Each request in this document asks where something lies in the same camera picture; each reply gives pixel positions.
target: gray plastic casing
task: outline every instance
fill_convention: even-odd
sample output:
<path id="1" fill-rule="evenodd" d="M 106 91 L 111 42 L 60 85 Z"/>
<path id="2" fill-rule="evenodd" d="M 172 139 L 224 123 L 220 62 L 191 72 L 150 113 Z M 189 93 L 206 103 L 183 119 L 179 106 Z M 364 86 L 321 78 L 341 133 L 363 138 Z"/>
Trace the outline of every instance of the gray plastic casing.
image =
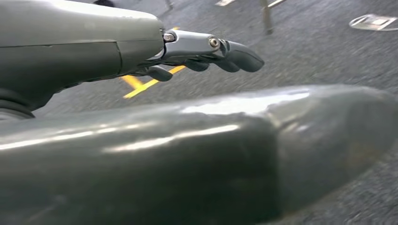
<path id="1" fill-rule="evenodd" d="M 66 0 L 2 0 L 0 19 L 0 98 L 10 93 L 32 110 L 80 81 L 134 71 L 164 47 L 161 21 L 144 12 Z M 23 82 L 15 86 L 16 79 Z"/>

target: metal chair leg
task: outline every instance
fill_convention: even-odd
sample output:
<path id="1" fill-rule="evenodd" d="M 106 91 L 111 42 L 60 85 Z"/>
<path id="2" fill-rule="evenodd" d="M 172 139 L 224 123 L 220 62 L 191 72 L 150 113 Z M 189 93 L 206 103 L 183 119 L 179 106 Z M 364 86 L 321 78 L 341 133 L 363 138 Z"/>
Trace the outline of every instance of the metal chair leg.
<path id="1" fill-rule="evenodd" d="M 273 33 L 272 21 L 271 21 L 271 10 L 268 5 L 268 0 L 260 0 L 262 4 L 262 16 L 265 24 L 267 34 Z"/>

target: yellow floor line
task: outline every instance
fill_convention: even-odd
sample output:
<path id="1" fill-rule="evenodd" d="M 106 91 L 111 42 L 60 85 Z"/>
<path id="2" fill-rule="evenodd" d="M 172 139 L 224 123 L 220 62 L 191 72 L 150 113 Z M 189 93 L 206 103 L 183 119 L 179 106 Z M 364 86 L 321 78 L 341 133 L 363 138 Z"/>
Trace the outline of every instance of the yellow floor line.
<path id="1" fill-rule="evenodd" d="M 143 87 L 143 83 L 139 79 L 131 75 L 122 76 L 122 79 L 136 90 L 141 89 Z"/>
<path id="2" fill-rule="evenodd" d="M 169 70 L 169 72 L 170 72 L 171 74 L 175 74 L 175 73 L 177 73 L 178 71 L 180 71 L 180 70 L 182 70 L 182 69 L 184 69 L 184 68 L 185 68 L 185 66 L 174 67 L 174 68 L 172 68 L 171 70 Z M 157 84 L 158 82 L 159 82 L 159 81 L 157 81 L 157 80 L 155 80 L 155 79 L 152 79 L 152 80 L 150 80 L 150 81 L 148 81 L 148 82 L 142 84 L 138 89 L 135 89 L 134 91 L 128 93 L 128 94 L 125 95 L 125 96 L 123 96 L 123 98 L 132 98 L 132 97 L 136 96 L 137 94 L 139 94 L 139 93 L 145 91 L 146 89 L 148 89 L 148 88 L 154 86 L 154 85 Z"/>

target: gray plastic cover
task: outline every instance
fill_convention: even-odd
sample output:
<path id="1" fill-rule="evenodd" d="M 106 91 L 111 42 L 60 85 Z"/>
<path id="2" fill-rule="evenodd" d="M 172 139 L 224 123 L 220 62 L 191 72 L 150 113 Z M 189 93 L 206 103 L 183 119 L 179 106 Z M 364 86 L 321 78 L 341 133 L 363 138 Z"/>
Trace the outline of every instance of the gray plastic cover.
<path id="1" fill-rule="evenodd" d="M 301 86 L 2 124 L 0 224 L 254 224 L 373 165 L 395 98 Z"/>
<path id="2" fill-rule="evenodd" d="M 0 21 L 0 47 L 161 40 L 163 28 L 149 13 L 66 0 L 1 0 Z"/>

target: screw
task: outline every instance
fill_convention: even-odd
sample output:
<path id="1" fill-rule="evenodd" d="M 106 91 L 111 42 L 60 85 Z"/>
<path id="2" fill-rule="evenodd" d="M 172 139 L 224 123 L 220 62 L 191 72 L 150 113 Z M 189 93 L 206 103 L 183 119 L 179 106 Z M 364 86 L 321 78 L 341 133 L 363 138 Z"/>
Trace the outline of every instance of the screw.
<path id="1" fill-rule="evenodd" d="M 166 42 L 172 42 L 172 41 L 174 41 L 176 38 L 174 37 L 174 35 L 166 33 L 166 34 L 163 35 L 163 39 L 164 39 Z"/>
<path id="2" fill-rule="evenodd" d="M 212 46 L 214 49 L 217 49 L 220 47 L 220 41 L 216 38 L 211 38 L 209 39 L 209 44 Z"/>

